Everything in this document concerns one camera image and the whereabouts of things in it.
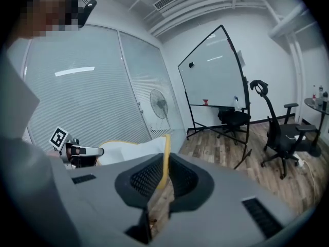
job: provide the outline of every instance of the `round table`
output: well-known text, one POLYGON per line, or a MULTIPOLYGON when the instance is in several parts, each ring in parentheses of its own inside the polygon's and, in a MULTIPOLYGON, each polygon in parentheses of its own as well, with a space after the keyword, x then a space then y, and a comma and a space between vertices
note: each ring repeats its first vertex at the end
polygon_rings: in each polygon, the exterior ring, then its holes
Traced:
POLYGON ((315 111, 318 111, 319 113, 321 113, 321 120, 320 120, 320 126, 319 129, 317 130, 317 135, 314 138, 311 146, 310 146, 310 150, 309 150, 309 154, 312 156, 320 156, 321 155, 321 149, 320 147, 317 145, 318 144, 318 139, 321 133, 321 128, 322 128, 322 124, 323 124, 323 120, 325 115, 329 115, 329 107, 327 105, 326 110, 322 109, 322 106, 319 106, 319 103, 321 103, 322 101, 319 101, 319 99, 316 99, 316 101, 314 102, 312 98, 306 98, 304 100, 305 104, 312 108, 315 111))

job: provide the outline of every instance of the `cable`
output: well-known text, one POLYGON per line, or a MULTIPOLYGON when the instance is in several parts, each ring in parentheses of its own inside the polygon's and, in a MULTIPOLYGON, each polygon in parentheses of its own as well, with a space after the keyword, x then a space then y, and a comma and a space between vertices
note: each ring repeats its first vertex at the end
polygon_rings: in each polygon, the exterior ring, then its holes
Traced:
POLYGON ((288 135, 286 135, 286 137, 290 140, 296 140, 295 138, 290 138, 288 135))
POLYGON ((310 175, 311 175, 312 180, 313 180, 313 189, 314 189, 314 203, 313 204, 315 205, 315 181, 314 181, 314 177, 313 177, 312 170, 311 170, 308 162, 306 162, 305 160, 303 160, 303 162, 307 164, 307 166, 309 168, 310 175))

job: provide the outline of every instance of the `chair base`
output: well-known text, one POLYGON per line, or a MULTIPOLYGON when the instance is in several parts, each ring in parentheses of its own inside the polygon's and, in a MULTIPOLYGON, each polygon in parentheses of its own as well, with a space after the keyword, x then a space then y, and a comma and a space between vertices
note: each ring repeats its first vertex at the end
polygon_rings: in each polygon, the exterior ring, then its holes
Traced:
POLYGON ((266 167, 265 163, 270 162, 273 159, 276 159, 278 157, 281 158, 282 166, 283 166, 283 174, 280 175, 280 179, 284 179, 287 176, 287 162, 286 162, 286 160, 287 159, 292 159, 292 160, 295 161, 295 166, 298 166, 299 165, 299 159, 296 158, 294 155, 283 156, 283 155, 280 155, 280 154, 277 153, 277 154, 271 156, 270 158, 262 161, 261 162, 261 167, 266 167))

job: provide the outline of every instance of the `whiteboard frame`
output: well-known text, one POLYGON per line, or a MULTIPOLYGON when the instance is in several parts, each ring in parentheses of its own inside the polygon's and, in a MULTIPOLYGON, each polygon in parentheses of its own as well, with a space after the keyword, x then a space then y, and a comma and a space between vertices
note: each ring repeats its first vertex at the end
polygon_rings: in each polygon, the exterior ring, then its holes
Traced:
MULTIPOLYGON (((245 95, 245 107, 242 108, 242 110, 247 110, 249 109, 249 106, 250 106, 250 101, 249 101, 249 90, 248 90, 248 84, 245 83, 245 77, 243 75, 243 71, 242 71, 242 67, 241 67, 241 63, 239 61, 239 57, 237 56, 237 53, 236 53, 236 50, 234 48, 234 45, 231 41, 231 38, 230 36, 228 35, 226 29, 224 28, 223 25, 219 25, 214 31, 212 31, 209 35, 207 35, 187 56, 186 58, 183 59, 183 61, 178 65, 178 71, 179 71, 179 74, 180 74, 180 77, 181 77, 181 80, 183 82, 183 85, 184 85, 184 90, 186 92, 186 87, 185 87, 185 84, 184 84, 184 80, 181 76, 181 73, 180 73, 180 70, 179 70, 179 66, 182 65, 182 63, 189 57, 189 55, 191 55, 203 42, 205 42, 205 40, 207 38, 209 38, 213 33, 215 33, 218 29, 222 28, 226 37, 227 37, 227 41, 228 43, 230 44, 231 48, 232 48, 232 51, 235 55, 235 59, 237 61, 237 64, 239 66, 239 70, 240 70, 240 75, 241 75, 241 79, 242 79, 242 82, 243 82, 243 89, 244 89, 244 95, 245 95)), ((189 104, 190 106, 205 106, 205 107, 215 107, 215 108, 232 108, 233 106, 221 106, 221 105, 201 105, 201 104, 189 104)))
MULTIPOLYGON (((234 52, 234 55, 235 55, 235 58, 236 58, 236 61, 237 61, 237 64, 239 66, 239 70, 240 70, 240 74, 241 74, 241 79, 242 79, 242 83, 243 83, 243 89, 244 89, 244 94, 245 94, 245 104, 246 104, 246 107, 242 108, 242 112, 244 112, 245 110, 247 110, 247 114, 249 115, 250 117, 250 101, 249 101, 249 90, 248 90, 248 81, 247 81, 247 78, 243 75, 243 72, 242 72, 242 67, 241 67, 241 64, 240 64, 240 61, 239 61, 239 58, 237 56, 237 53, 236 53, 236 50, 234 48, 234 45, 230 39, 230 36, 228 36, 228 33, 226 31, 226 29, 224 28, 223 25, 220 25, 218 26, 214 31, 212 31, 208 36, 206 36, 205 39, 203 39, 188 55, 186 58, 184 58, 184 60, 178 65, 178 71, 179 71, 179 74, 180 74, 180 77, 181 77, 181 80, 183 82, 183 85, 184 85, 184 81, 183 81, 183 78, 181 76, 181 73, 180 73, 180 70, 179 70, 179 66, 188 58, 188 56, 193 53, 211 34, 213 34, 214 32, 216 32, 218 29, 222 28, 226 37, 227 37, 227 40, 234 52)), ((189 102, 189 98, 187 96, 187 92, 186 92, 186 88, 185 88, 185 85, 184 85, 184 90, 185 90, 185 96, 186 96, 186 99, 187 99, 187 103, 189 105, 189 109, 190 109, 190 113, 191 113, 191 117, 192 117, 192 121, 193 121, 193 126, 194 126, 194 133, 193 134, 190 134, 186 137, 187 140, 189 140, 189 137, 194 135, 194 134, 197 134, 205 129, 208 129, 208 130, 211 130, 219 135, 223 135, 225 137, 228 137, 232 140, 234 140, 234 142, 237 144, 237 142, 241 143, 244 145, 244 150, 243 150, 243 154, 242 154, 242 158, 240 160, 240 162, 234 167, 234 169, 237 169, 239 167, 239 165, 248 157, 250 156, 251 154, 251 151, 252 149, 250 149, 248 152, 247 152, 247 147, 248 147, 248 140, 249 140, 249 128, 250 128, 250 119, 248 120, 248 123, 247 123, 247 131, 244 131, 244 130, 240 130, 240 132, 245 132, 246 133, 246 139, 245 141, 242 141, 242 140, 239 140, 235 137, 232 137, 230 135, 227 135, 226 133, 224 132, 219 132, 218 130, 216 130, 214 128, 214 126, 212 127, 208 127, 208 126, 205 126, 205 125, 202 125, 201 123, 198 123, 196 121, 194 121, 194 117, 193 117, 193 112, 192 112, 192 109, 191 109, 191 106, 204 106, 204 107, 213 107, 213 108, 232 108, 232 107, 228 107, 228 106, 219 106, 219 105, 200 105, 200 104, 190 104, 189 102), (196 129, 195 127, 195 124, 201 126, 201 127, 198 127, 198 130, 196 129)))

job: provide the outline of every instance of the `wooden floor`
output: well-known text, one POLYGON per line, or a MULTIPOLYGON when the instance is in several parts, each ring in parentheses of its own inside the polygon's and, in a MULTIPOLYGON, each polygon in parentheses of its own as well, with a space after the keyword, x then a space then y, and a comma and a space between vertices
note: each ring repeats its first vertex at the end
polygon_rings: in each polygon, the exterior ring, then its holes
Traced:
MULTIPOLYGON (((302 167, 295 167, 292 160, 287 161, 287 177, 281 180, 280 174, 283 169, 280 158, 267 163, 264 168, 260 166, 260 162, 263 159, 275 154, 270 148, 266 152, 263 151, 267 141, 267 130, 267 122, 250 126, 248 149, 252 149, 252 153, 240 165, 237 171, 257 181, 261 186, 278 196, 297 214, 301 214, 319 202, 327 186, 329 178, 329 147, 319 140, 318 144, 322 149, 320 157, 312 157, 307 152, 297 153, 310 166, 315 188, 307 164, 304 164, 302 167)), ((245 135, 239 133, 238 138, 244 139, 245 135)), ((180 153, 233 168, 241 160, 243 147, 242 144, 235 145, 230 138, 221 136, 218 139, 215 132, 205 130, 193 135, 190 137, 190 140, 185 140, 180 153)), ((154 197, 152 197, 149 210, 153 236, 161 231, 168 221, 168 206, 173 200, 174 193, 170 181, 162 194, 158 193, 156 195, 155 193, 154 197)))

